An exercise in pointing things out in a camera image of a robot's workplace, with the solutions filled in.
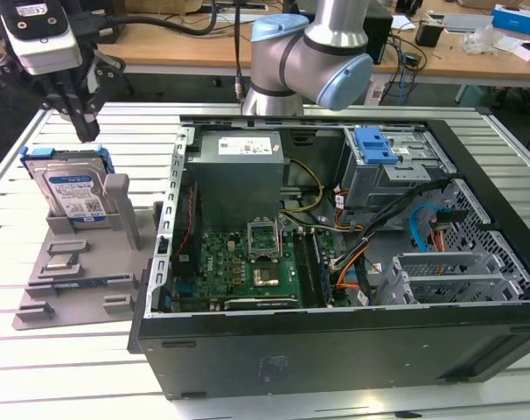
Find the motherboard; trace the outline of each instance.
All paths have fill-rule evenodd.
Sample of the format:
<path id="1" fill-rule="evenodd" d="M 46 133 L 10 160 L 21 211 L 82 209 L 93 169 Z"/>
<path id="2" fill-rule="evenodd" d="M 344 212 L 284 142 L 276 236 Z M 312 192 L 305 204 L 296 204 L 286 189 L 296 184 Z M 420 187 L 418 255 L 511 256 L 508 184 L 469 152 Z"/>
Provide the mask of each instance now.
<path id="1" fill-rule="evenodd" d="M 174 277 L 175 312 L 290 309 L 331 305 L 331 232 L 249 223 L 239 232 L 204 232 L 195 277 Z"/>

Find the yellow wire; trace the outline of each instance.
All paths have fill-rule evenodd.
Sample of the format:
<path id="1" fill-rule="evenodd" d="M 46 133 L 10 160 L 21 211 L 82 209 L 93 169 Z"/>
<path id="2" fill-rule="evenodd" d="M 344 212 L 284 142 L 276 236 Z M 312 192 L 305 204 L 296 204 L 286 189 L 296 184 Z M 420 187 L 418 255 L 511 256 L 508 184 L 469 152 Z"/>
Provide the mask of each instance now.
<path id="1" fill-rule="evenodd" d="M 319 203 L 321 202 L 321 199 L 324 197 L 324 186 L 321 185 L 321 181 L 319 180 L 319 178 L 317 177 L 317 175 L 314 173 L 314 171 L 312 169 L 310 169 L 308 166 L 306 166 L 305 164 L 303 164 L 299 160 L 291 159 L 291 161 L 292 162 L 296 162 L 297 164 L 301 165 L 315 179 L 315 181 L 317 182 L 317 188 L 319 188 L 319 194 L 317 195 L 316 200 L 313 203 L 311 203 L 310 205 L 308 205 L 308 206 L 293 207 L 293 208 L 282 208 L 282 209 L 279 210 L 279 213 L 301 213 L 301 212 L 307 212 L 307 211 L 309 211 L 311 209 L 316 208 L 319 205 Z"/>

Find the blue cable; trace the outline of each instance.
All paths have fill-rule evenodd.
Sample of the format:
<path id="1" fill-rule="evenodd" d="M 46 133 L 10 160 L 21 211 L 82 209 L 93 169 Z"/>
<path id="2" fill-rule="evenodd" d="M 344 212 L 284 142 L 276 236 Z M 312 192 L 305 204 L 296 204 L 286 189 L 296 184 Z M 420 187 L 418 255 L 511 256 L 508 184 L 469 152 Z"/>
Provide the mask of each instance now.
<path id="1" fill-rule="evenodd" d="M 413 213 L 411 213 L 411 217 L 408 220 L 408 225 L 411 229 L 411 235 L 413 235 L 413 239 L 415 240 L 419 249 L 422 252 L 429 252 L 429 249 L 424 244 L 424 240 L 421 238 L 421 234 L 419 234 L 419 229 L 416 227 L 416 214 L 419 213 L 419 211 L 421 211 L 423 208 L 429 208 L 430 210 L 434 210 L 434 213 L 443 209 L 436 207 L 433 204 L 421 204 L 415 210 L 413 210 Z"/>

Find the connector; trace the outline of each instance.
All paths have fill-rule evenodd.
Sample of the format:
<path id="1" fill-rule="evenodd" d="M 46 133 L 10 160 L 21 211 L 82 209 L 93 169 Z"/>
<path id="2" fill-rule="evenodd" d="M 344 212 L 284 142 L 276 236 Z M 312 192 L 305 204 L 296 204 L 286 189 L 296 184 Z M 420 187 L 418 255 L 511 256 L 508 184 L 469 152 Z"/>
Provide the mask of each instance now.
<path id="1" fill-rule="evenodd" d="M 91 41 L 102 35 L 108 35 L 108 31 L 113 31 L 109 27 L 110 17 L 105 14 L 88 11 L 70 15 L 68 18 L 74 36 L 79 41 Z"/>

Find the green circuit board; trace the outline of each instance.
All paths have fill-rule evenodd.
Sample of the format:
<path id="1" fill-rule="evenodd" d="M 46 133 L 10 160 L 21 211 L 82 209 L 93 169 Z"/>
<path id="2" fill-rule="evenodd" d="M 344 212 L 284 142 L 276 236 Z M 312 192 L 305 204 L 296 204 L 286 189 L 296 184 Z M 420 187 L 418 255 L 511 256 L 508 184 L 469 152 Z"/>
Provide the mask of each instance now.
<path id="1" fill-rule="evenodd" d="M 172 299 L 179 302 L 182 312 L 209 311 L 212 305 L 220 305 L 236 298 L 289 298 L 303 307 L 300 283 L 296 268 L 292 232 L 283 233 L 280 240 L 280 257 L 274 262 L 276 285 L 256 285 L 255 276 L 259 260 L 249 255 L 248 231 L 221 233 L 206 232 L 201 247 L 200 272 L 194 282 L 176 279 L 172 285 Z M 271 233 L 254 231 L 252 249 L 270 249 L 275 245 Z M 325 261 L 335 255 L 335 245 L 331 234 L 318 235 L 321 254 Z"/>

